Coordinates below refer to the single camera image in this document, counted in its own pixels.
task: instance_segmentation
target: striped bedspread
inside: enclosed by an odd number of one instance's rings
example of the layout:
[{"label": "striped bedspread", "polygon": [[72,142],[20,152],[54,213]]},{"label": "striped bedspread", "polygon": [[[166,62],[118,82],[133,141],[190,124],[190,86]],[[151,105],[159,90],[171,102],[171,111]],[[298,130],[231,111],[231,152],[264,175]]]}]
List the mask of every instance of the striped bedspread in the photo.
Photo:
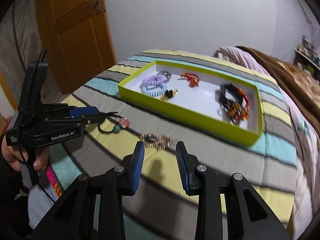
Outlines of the striped bedspread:
[{"label": "striped bedspread", "polygon": [[[252,147],[235,146],[121,99],[118,83],[157,59],[208,68],[255,84],[260,91],[263,111],[261,137]],[[106,135],[99,133],[97,125],[88,125],[84,137],[53,146],[52,169],[63,188],[80,173],[104,174],[132,153],[141,133],[154,132],[184,141],[189,153],[220,173],[242,173],[281,222],[284,225],[288,222],[296,185],[296,149],[290,117],[273,78],[208,56],[147,50],[96,76],[64,102],[74,106],[96,106],[103,112],[118,111],[130,120],[131,127],[119,134]],[[108,119],[101,128],[112,130],[114,123]],[[194,239],[198,198],[188,197],[182,189],[174,147],[161,151],[146,149],[137,194],[123,198],[129,240]],[[221,200],[225,214],[223,195]],[[225,215],[223,221],[226,230]]]}]

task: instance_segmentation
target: beaded bracelet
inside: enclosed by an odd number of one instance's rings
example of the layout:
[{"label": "beaded bracelet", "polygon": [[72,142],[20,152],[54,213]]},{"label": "beaded bracelet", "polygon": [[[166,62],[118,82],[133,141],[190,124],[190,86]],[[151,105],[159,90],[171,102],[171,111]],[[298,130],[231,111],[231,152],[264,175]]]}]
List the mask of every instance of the beaded bracelet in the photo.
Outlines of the beaded bracelet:
[{"label": "beaded bracelet", "polygon": [[[238,102],[227,99],[226,90],[228,90]],[[242,89],[239,89],[232,84],[221,86],[220,104],[228,113],[228,119],[233,122],[233,124],[239,125],[241,121],[249,118],[249,99]]]},{"label": "beaded bracelet", "polygon": [[164,82],[163,75],[153,75],[142,80],[142,84],[145,86],[159,86]]},{"label": "beaded bracelet", "polygon": [[150,96],[150,97],[159,97],[159,96],[162,96],[166,90],[167,90],[167,85],[162,83],[160,84],[159,86],[161,88],[161,90],[157,90],[157,91],[148,91],[148,86],[144,85],[141,92],[147,96]]}]

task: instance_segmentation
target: orange bracelet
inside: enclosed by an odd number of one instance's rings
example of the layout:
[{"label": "orange bracelet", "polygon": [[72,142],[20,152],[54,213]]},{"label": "orange bracelet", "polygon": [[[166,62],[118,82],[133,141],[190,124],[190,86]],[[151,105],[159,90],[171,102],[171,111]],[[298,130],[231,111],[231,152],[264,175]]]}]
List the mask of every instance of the orange bracelet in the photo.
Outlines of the orange bracelet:
[{"label": "orange bracelet", "polygon": [[180,75],[181,77],[186,78],[189,81],[189,86],[190,87],[195,87],[195,86],[199,86],[199,77],[195,74],[190,74],[190,73],[183,73]]}]

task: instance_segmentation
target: gray stripe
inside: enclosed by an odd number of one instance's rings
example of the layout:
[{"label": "gray stripe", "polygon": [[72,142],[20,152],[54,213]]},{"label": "gray stripe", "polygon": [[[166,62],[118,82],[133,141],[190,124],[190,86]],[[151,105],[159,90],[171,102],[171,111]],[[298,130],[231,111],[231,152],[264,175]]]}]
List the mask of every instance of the gray stripe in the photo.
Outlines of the gray stripe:
[{"label": "gray stripe", "polygon": [[275,170],[279,169],[280,165],[284,172],[282,174],[287,174],[287,176],[273,177],[273,173],[271,173],[268,180],[265,180],[263,170],[265,161],[269,158],[224,143],[204,133],[163,120],[160,117],[86,87],[80,87],[74,94],[89,105],[96,106],[100,111],[119,111],[121,116],[134,120],[131,121],[131,128],[138,133],[152,131],[155,134],[166,134],[174,140],[183,140],[188,151],[196,154],[199,161],[219,171],[229,175],[234,172],[240,172],[251,183],[256,185],[267,184],[270,187],[294,193],[295,185],[288,183],[288,181],[292,181],[291,176],[296,174],[296,168],[293,166],[281,164],[278,161],[270,162],[270,165],[275,164]]},{"label": "gray stripe", "polygon": [[279,98],[276,98],[275,96],[267,94],[263,91],[260,91],[260,98],[262,101],[267,101],[270,104],[278,106],[283,111],[288,112],[287,106],[283,101],[279,100]]},{"label": "gray stripe", "polygon": [[263,115],[263,119],[266,132],[274,134],[295,146],[293,130],[288,124],[267,114]]},{"label": "gray stripe", "polygon": [[237,70],[235,68],[229,67],[229,66],[225,66],[225,65],[221,65],[221,64],[217,64],[217,63],[213,63],[210,61],[206,61],[203,59],[199,59],[199,58],[194,58],[194,57],[188,57],[188,56],[181,56],[181,55],[170,55],[170,54],[159,54],[159,53],[140,53],[137,56],[142,56],[142,57],[155,57],[155,58],[167,58],[167,59],[173,59],[173,60],[182,60],[182,61],[186,61],[187,63],[194,63],[194,64],[198,64],[198,65],[203,65],[203,66],[207,66],[210,68],[215,68],[215,69],[219,69],[228,73],[232,73],[234,75],[240,76],[240,77],[244,77],[253,81],[258,81],[262,84],[265,84],[269,87],[272,87],[273,89],[275,89],[276,91],[280,92],[280,89],[278,87],[277,84],[274,84],[271,81],[265,80],[263,78],[260,78],[259,76],[255,76],[255,75],[251,75],[249,73],[243,72],[241,70]]},{"label": "gray stripe", "polygon": [[[123,65],[127,65],[127,66],[134,66],[134,67],[144,67],[146,64],[148,64],[149,62],[140,62],[140,61],[136,61],[136,60],[124,60],[122,62],[120,62],[119,64],[123,64]],[[271,104],[274,104],[274,105],[277,105],[279,106],[281,109],[283,109],[284,111],[287,112],[287,109],[286,109],[286,106],[285,106],[285,103],[281,100],[279,100],[277,97],[275,97],[274,95],[271,95],[271,94],[267,94],[265,93],[263,90],[259,90],[260,93],[264,94],[264,95],[268,95],[268,97],[264,97],[266,98],[265,101],[268,101],[270,102]]]},{"label": "gray stripe", "polygon": [[[121,82],[123,79],[127,77],[127,75],[117,72],[104,71],[101,74],[99,74],[98,77],[111,78],[118,82]],[[261,100],[274,105],[276,104],[279,108],[287,112],[285,103],[280,101],[278,98],[264,92],[260,92],[260,95]],[[281,122],[277,118],[269,115],[264,115],[264,122],[265,125],[263,127],[265,132],[279,136],[280,138],[283,138],[289,143],[295,145],[292,128],[288,124],[286,124],[285,122]]]},{"label": "gray stripe", "polygon": [[[120,163],[92,143],[87,136],[65,144],[90,177],[104,174]],[[151,172],[161,181],[160,161],[153,163]],[[125,210],[165,235],[181,240],[194,239],[198,208],[153,187],[143,177],[135,196],[123,197],[122,202]]]},{"label": "gray stripe", "polygon": [[149,62],[140,62],[136,60],[124,60],[120,62],[119,64],[124,64],[127,66],[133,66],[133,67],[144,67],[145,65],[149,64]]},{"label": "gray stripe", "polygon": [[97,77],[102,78],[111,78],[113,80],[116,80],[118,82],[121,82],[128,76],[119,72],[112,72],[112,71],[103,71],[101,74],[97,75]]}]

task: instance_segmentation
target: jewelry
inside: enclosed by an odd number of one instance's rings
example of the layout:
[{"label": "jewelry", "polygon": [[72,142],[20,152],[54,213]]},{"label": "jewelry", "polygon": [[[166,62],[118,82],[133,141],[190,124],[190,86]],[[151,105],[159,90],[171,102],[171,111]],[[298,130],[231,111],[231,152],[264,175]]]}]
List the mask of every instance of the jewelry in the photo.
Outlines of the jewelry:
[{"label": "jewelry", "polygon": [[156,148],[158,151],[164,150],[169,147],[173,141],[166,135],[155,135],[154,133],[148,134],[141,134],[140,141],[143,142],[145,147],[153,147]]},{"label": "jewelry", "polygon": [[101,129],[100,127],[100,123],[98,123],[98,130],[99,132],[101,133],[105,133],[105,134],[108,134],[108,133],[120,133],[121,129],[126,129],[126,128],[129,128],[130,127],[130,121],[126,118],[123,118],[119,115],[117,115],[118,112],[109,112],[109,113],[106,113],[107,116],[113,116],[113,117],[118,117],[120,118],[119,121],[118,121],[118,124],[114,125],[112,131],[104,131]]},{"label": "jewelry", "polygon": [[164,92],[164,94],[162,95],[162,97],[160,99],[167,101],[170,98],[173,98],[175,95],[178,94],[178,90],[167,90],[166,92]]},{"label": "jewelry", "polygon": [[126,129],[130,127],[130,121],[126,118],[120,118],[119,119],[119,125],[122,129]]},{"label": "jewelry", "polygon": [[164,70],[164,71],[159,71],[158,75],[163,75],[163,76],[165,76],[167,79],[170,79],[171,76],[172,76],[172,72],[171,72],[171,71],[166,71],[166,70]]},{"label": "jewelry", "polygon": [[144,78],[142,80],[142,84],[145,86],[159,86],[164,82],[164,76],[162,75],[154,75]]},{"label": "jewelry", "polygon": [[181,77],[186,78],[189,81],[189,86],[190,87],[195,87],[195,86],[199,86],[199,77],[195,74],[190,74],[190,73],[183,73],[180,75]]},{"label": "jewelry", "polygon": [[165,93],[165,91],[167,90],[167,85],[162,83],[160,84],[159,86],[161,88],[161,90],[158,90],[158,91],[148,91],[148,86],[144,85],[142,87],[142,90],[141,92],[147,96],[150,96],[150,97],[159,97],[161,95],[163,95]]},{"label": "jewelry", "polygon": [[[228,90],[238,102],[227,99],[226,90]],[[243,100],[246,102],[245,107],[242,105]],[[220,103],[221,107],[228,113],[228,120],[233,122],[233,124],[239,125],[241,121],[249,118],[249,99],[242,89],[239,89],[232,84],[222,85]]]}]

